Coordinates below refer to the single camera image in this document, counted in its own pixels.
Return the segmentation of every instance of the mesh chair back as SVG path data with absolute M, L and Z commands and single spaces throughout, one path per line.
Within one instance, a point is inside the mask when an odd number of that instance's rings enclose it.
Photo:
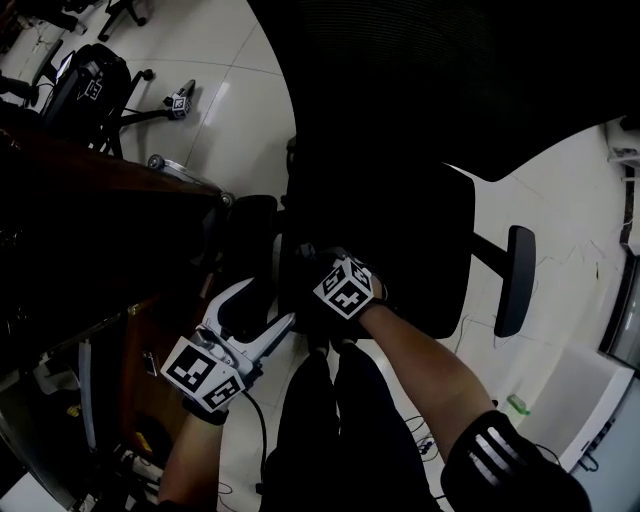
M 497 181 L 637 105 L 638 2 L 249 3 L 287 81 L 298 151 L 355 153 L 370 172 L 385 151 L 416 172 L 435 160 Z

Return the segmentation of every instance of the black pants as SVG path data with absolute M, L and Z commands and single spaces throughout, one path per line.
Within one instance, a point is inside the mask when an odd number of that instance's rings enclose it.
M 260 510 L 336 509 L 439 510 L 384 377 L 355 345 L 342 350 L 335 386 L 320 353 L 295 373 Z

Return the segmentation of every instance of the white wall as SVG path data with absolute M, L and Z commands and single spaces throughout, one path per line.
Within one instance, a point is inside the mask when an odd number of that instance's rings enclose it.
M 586 489 L 593 512 L 640 510 L 640 381 L 634 379 L 615 414 L 616 422 L 593 453 L 596 473 L 572 474 Z

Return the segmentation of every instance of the sleeve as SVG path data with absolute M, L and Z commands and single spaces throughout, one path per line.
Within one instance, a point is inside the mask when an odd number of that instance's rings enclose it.
M 456 441 L 441 483 L 456 512 L 591 510 L 582 486 L 498 411 L 482 415 Z

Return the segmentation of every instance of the forearm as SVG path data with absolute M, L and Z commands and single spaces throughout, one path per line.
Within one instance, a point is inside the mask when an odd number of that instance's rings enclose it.
M 158 501 L 215 510 L 221 442 L 222 426 L 190 414 L 169 456 Z
M 370 308 L 360 322 L 389 359 L 446 461 L 460 434 L 494 408 L 489 395 L 452 352 L 386 307 Z

